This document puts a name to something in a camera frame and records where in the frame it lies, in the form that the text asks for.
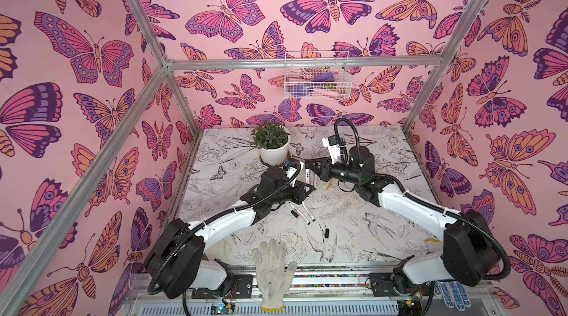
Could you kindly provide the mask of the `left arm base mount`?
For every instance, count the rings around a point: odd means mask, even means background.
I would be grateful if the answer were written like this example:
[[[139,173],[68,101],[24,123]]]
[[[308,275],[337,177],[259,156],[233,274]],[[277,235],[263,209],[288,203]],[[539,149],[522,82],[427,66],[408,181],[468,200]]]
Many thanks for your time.
[[[232,266],[214,259],[201,264],[196,282],[197,287],[192,285],[192,299],[250,299],[253,275],[239,274],[239,270],[235,273]]]

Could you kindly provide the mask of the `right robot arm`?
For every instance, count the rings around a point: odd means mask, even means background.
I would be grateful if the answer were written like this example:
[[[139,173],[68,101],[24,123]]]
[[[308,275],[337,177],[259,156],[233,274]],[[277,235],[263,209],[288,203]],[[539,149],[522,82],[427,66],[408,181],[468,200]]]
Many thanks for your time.
[[[367,149],[351,153],[347,159],[309,159],[306,168],[322,181],[353,184],[364,201],[401,215],[442,242],[440,250],[408,257],[397,265],[392,279],[399,293],[426,282],[458,281],[477,286],[482,280],[509,276],[512,266],[507,253],[480,213],[460,212],[415,196],[397,177],[376,172]]]

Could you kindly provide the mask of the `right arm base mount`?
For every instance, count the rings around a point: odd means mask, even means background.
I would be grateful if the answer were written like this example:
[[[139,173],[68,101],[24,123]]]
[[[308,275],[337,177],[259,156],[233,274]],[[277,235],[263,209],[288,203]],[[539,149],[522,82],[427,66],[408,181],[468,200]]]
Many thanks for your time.
[[[429,296],[431,283],[416,285],[400,273],[370,273],[368,287],[375,297],[416,299]]]

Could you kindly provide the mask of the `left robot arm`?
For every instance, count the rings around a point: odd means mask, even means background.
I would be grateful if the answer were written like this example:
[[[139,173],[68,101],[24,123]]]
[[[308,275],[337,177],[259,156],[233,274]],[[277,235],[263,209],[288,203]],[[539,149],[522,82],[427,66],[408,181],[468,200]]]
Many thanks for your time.
[[[288,202],[302,203],[315,187],[297,180],[303,163],[291,160],[284,167],[269,167],[260,183],[230,208],[212,217],[187,223],[176,218],[167,224],[143,263],[151,280],[149,295],[163,293],[169,299],[188,289],[208,289],[217,297],[234,289],[234,275],[226,264],[207,261],[204,255],[216,243],[262,221]]]

